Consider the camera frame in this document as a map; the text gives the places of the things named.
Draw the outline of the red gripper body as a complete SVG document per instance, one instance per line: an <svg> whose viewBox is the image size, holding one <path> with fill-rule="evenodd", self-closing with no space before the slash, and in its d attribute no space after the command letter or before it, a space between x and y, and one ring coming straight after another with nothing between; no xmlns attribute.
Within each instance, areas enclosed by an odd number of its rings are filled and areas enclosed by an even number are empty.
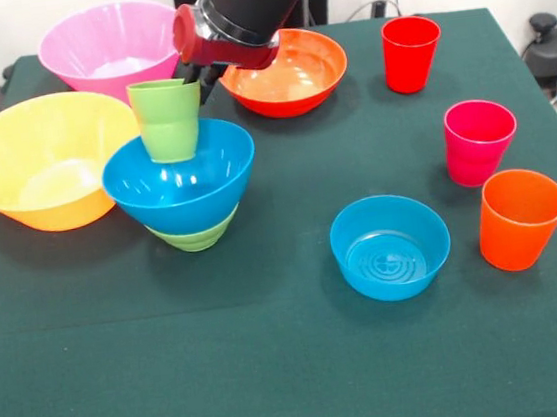
<svg viewBox="0 0 557 417"><path fill-rule="evenodd" d="M269 36L249 31L220 14L211 3L179 6L172 29L173 45L182 62L198 67L266 68L280 44L278 31Z"/></svg>

